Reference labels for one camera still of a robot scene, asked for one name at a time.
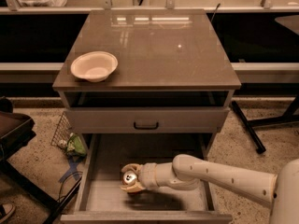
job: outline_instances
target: white robotic arm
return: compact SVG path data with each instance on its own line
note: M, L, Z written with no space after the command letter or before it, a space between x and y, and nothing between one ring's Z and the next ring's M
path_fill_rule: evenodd
M299 220L299 160L289 162L272 175L178 155L169 163L128 164L121 189L128 193L169 187L196 189L205 180L271 208L270 223L292 224Z

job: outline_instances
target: brown tabletop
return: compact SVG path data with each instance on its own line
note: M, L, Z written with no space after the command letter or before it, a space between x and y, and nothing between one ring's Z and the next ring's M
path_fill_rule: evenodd
M118 59L103 82L70 73L80 55ZM56 91L236 90L240 82L204 10L94 10L57 76Z

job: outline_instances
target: drawer handle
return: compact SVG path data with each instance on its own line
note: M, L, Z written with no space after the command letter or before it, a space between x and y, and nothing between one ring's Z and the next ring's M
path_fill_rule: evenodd
M157 130L159 128L159 122L156 122L156 124L152 126L137 126L136 122L134 122L134 128L136 130Z

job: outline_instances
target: drawer front panel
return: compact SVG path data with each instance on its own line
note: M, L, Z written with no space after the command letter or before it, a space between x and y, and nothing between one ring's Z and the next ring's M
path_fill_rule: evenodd
M204 133L219 131L229 109L72 109L76 133Z

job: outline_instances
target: shoe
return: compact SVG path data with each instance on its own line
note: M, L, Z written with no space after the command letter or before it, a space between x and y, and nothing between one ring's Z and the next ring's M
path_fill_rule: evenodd
M13 204L0 204L0 223L4 223L15 211Z

